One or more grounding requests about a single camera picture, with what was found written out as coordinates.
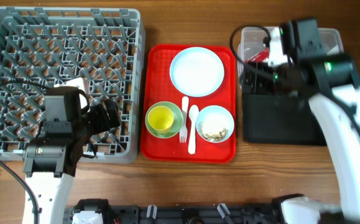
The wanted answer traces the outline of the yellow plastic cup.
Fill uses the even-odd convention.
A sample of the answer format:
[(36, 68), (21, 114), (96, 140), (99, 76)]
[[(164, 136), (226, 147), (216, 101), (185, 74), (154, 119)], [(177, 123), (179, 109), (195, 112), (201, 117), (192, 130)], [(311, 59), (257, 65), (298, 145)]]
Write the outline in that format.
[(156, 106), (150, 110), (147, 121), (157, 133), (164, 134), (172, 128), (174, 113), (166, 106)]

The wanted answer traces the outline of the rice and peanut shells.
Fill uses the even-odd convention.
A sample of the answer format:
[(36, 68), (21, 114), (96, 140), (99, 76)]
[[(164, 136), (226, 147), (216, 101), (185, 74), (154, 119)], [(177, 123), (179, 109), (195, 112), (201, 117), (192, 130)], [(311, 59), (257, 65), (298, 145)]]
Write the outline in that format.
[(220, 142), (226, 137), (228, 129), (221, 124), (216, 124), (211, 121), (202, 121), (199, 125), (199, 132), (207, 141)]

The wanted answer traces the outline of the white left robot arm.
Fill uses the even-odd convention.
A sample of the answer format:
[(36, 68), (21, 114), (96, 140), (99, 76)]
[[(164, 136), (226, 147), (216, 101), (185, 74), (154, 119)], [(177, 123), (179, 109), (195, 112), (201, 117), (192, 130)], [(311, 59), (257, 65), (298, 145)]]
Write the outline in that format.
[(49, 88), (44, 96), (42, 137), (29, 142), (24, 153), (25, 195), (23, 223), (61, 223), (73, 187), (83, 146), (99, 133), (120, 126), (119, 105), (114, 100), (81, 107), (85, 92), (74, 86)]

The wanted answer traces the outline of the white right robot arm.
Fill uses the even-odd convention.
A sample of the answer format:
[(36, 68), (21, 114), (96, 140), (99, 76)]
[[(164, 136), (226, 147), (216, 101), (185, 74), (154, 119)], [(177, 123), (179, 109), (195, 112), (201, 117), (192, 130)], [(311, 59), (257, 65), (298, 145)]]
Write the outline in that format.
[(339, 185), (339, 205), (302, 194), (273, 199), (272, 221), (360, 223), (360, 77), (338, 31), (306, 18), (239, 32), (245, 140), (326, 146)]

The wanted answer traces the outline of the red sauce packet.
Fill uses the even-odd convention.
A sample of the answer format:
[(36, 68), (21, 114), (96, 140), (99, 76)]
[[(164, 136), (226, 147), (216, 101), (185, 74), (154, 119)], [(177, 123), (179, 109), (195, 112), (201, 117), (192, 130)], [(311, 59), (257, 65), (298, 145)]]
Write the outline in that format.
[(263, 51), (253, 55), (251, 58), (247, 59), (246, 62), (267, 62), (269, 60), (269, 49), (264, 49)]

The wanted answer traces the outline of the light blue bowl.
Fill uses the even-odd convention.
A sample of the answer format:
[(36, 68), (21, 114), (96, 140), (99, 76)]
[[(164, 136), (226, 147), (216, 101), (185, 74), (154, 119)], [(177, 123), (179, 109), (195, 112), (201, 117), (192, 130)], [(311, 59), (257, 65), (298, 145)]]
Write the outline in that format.
[(199, 125), (202, 121), (211, 121), (216, 124), (221, 124), (222, 126), (228, 129), (228, 133), (222, 141), (212, 142), (212, 143), (225, 142), (231, 137), (235, 129), (235, 123), (232, 114), (226, 108), (223, 108), (222, 106), (218, 106), (218, 105), (207, 106), (199, 112), (199, 115), (196, 120), (196, 130), (200, 136), (201, 134), (199, 132)]

